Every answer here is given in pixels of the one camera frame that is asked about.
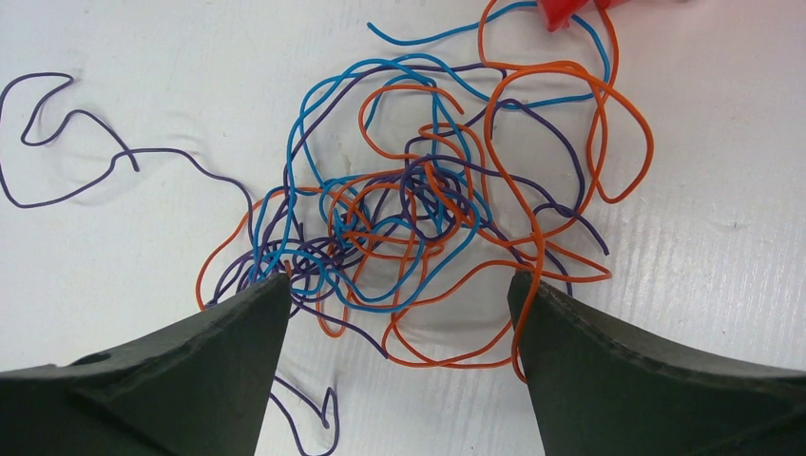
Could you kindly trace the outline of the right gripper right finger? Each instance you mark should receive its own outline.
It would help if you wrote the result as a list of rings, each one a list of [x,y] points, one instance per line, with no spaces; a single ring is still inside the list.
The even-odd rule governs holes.
[[[519,353],[548,455],[801,455],[805,375],[655,335],[515,274]]]

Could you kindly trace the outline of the red plastic bin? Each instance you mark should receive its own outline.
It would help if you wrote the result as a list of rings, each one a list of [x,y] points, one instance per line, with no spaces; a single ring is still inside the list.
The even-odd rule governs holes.
[[[599,11],[609,10],[626,0],[537,0],[536,5],[546,19],[547,31],[553,32],[566,28],[572,16],[593,4]]]

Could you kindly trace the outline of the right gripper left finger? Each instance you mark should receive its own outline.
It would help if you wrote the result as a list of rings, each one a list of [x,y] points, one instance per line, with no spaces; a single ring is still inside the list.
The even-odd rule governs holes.
[[[5,455],[251,455],[291,296],[272,275],[221,304],[63,366],[1,375]]]

